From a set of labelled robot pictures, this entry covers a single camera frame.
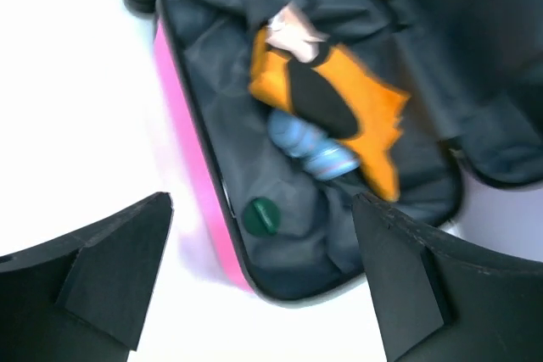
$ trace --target orange fabric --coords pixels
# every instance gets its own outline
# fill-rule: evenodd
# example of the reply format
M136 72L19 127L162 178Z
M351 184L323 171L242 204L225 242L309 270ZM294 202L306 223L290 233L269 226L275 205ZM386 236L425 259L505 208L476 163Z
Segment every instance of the orange fabric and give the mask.
M295 114L286 66L291 57L278 50L266 51L265 34L262 30L255 38L249 90L262 102ZM327 60L313 70L333 85L361 124L362 131L338 142L358 154L372 189L381 198L396 201L399 177L389 149L401 136L397 125L409 95L376 78L344 46L331 47Z

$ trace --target orange and black toy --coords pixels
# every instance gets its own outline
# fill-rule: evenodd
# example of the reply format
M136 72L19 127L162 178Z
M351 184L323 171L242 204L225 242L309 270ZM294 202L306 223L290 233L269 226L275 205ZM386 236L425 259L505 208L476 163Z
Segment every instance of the orange and black toy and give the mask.
M343 45L332 45L290 3L262 27L251 61L251 94L321 127L355 152L370 187L397 201L389 150L401 136L409 96L379 80Z

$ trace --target pink suitcase shell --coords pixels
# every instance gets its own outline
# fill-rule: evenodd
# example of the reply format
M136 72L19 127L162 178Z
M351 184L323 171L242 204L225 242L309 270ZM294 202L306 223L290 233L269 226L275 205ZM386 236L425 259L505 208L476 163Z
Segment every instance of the pink suitcase shell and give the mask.
M261 291L261 287L255 284L248 272L244 263L244 248L240 243L238 224L236 215L232 211L232 205L227 196L227 185L224 184L220 177L220 171L217 168L216 159L214 158L213 149L210 147L210 141L206 135L205 126L202 124L198 109L195 107L192 91L185 80L185 74L182 69L182 64L176 56L175 46L172 44L175 40L171 34L171 29L168 30L167 21L165 21L164 13L158 13L157 32L154 43L156 62L160 77L164 84L165 95L168 104L171 108L171 117L176 127L176 134L179 144L182 146L183 155L186 161L188 172L190 173L195 196L198 199L199 207L204 216L207 225L210 240L214 247L216 257L225 271L230 282L245 290ZM451 151L456 153L456 147L452 147ZM474 174L481 176L480 178L489 184L498 187L515 187L520 185L528 185L540 179L541 174L535 174L527 177L523 181L512 182L493 182L485 178L484 174L479 174L476 168L471 169ZM496 248L502 252L517 254L524 257L534 258L534 248L526 250L527 245L510 245L508 235L501 231L503 238L496 238L492 227L480 228L482 233L473 233L473 228L469 228L468 233L463 232L462 225L464 222L471 223L475 220L481 222L481 214L478 210L473 210L473 206L479 206L478 200L488 199L506 199L496 198L496 194L503 197L504 192L491 190L483 187L478 181L473 180L470 175L465 175L467 180L467 196L470 205L467 210L461 215L461 230L456 231L460 235L465 235L466 239L473 242L479 242L490 248ZM446 211L445 216L440 221L435 221L435 224L442 224L443 221L450 219L458 211L460 202L455 201L463 195L462 191L456 192L457 196L451 197L451 208ZM534 199L540 199L541 190L535 192L527 192L529 201L534 202ZM492 213L492 220L500 218L499 210ZM533 214L529 216L529 220L524 222L527 229L532 228Z

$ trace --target green lid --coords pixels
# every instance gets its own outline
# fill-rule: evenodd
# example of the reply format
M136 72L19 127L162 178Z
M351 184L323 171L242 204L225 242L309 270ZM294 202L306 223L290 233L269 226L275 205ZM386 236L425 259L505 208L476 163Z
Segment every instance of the green lid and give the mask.
M281 211L269 198L253 199L244 209L245 230L256 237L271 237L281 223Z

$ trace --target white table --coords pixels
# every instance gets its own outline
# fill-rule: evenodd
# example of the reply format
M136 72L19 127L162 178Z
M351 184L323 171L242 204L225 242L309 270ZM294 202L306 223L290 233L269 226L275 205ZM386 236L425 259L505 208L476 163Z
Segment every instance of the white table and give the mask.
M190 271L176 237L201 219L171 148L149 21L121 0L2 7L0 256L170 191L171 238L130 362L385 360L367 285L283 309Z

